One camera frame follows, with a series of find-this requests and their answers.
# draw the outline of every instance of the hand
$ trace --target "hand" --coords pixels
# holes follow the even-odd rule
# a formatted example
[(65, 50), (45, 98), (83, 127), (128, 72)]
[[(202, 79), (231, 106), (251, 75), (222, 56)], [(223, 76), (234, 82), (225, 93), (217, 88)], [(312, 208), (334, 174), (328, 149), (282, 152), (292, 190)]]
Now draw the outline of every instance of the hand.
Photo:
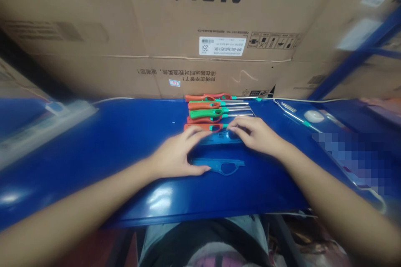
[(193, 166), (188, 163), (187, 154), (211, 131), (199, 126), (190, 126), (183, 133), (171, 137), (151, 155), (147, 161), (157, 178), (202, 175), (210, 170), (208, 166)]
[(285, 153), (290, 145), (260, 118), (238, 116), (228, 125), (227, 129), (236, 133), (249, 148), (274, 157)]

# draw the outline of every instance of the cardboard box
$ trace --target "cardboard box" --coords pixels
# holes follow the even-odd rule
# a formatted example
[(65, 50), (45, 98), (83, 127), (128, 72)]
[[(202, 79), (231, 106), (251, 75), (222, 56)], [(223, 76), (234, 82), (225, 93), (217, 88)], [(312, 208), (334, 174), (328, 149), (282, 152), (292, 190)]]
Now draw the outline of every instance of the cardboard box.
[(84, 98), (160, 98), (146, 58), (34, 55), (33, 59)]
[(401, 97), (400, 61), (373, 56), (343, 80), (325, 99), (361, 97)]
[(293, 59), (343, 61), (398, 6), (399, 1), (396, 0), (327, 0), (324, 10), (297, 47)]
[(3, 30), (35, 55), (287, 60), (325, 3), (0, 0), (0, 4)]
[(183, 98), (231, 93), (267, 97), (277, 64), (146, 58), (34, 56), (50, 74), (85, 98)]
[(365, 38), (352, 30), (373, 30), (392, 1), (0, 0), (0, 25), (83, 97), (264, 96), (276, 85), (305, 98)]
[(338, 67), (337, 62), (283, 63), (277, 78), (274, 96), (306, 99)]

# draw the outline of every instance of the white mouse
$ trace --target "white mouse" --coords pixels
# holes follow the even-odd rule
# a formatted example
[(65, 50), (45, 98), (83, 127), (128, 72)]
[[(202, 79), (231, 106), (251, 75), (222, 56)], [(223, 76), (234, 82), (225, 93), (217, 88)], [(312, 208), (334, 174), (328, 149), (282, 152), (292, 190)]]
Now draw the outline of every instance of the white mouse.
[(311, 123), (319, 123), (325, 119), (325, 117), (318, 111), (307, 111), (304, 114), (304, 117)]

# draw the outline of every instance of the blue shelf frame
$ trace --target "blue shelf frame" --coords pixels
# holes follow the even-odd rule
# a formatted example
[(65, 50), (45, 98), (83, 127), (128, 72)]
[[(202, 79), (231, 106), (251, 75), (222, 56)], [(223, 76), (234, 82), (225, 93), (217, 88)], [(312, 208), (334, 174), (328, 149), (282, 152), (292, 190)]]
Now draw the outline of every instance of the blue shelf frame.
[(355, 50), (322, 84), (308, 97), (308, 100), (322, 100), (340, 82), (355, 71), (372, 55), (381, 55), (401, 60), (401, 52), (381, 49), (387, 41), (401, 31), (401, 6), (357, 49)]

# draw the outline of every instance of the forearm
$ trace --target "forearm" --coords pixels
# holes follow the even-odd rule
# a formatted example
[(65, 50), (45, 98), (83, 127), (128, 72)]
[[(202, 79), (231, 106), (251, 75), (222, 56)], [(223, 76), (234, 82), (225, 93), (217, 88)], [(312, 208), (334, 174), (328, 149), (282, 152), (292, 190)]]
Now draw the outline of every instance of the forearm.
[(70, 195), (0, 234), (5, 266), (44, 266), (65, 254), (155, 178), (141, 161)]
[(296, 147), (289, 145), (278, 159), (340, 244), (377, 262), (400, 263), (401, 234), (396, 226)]

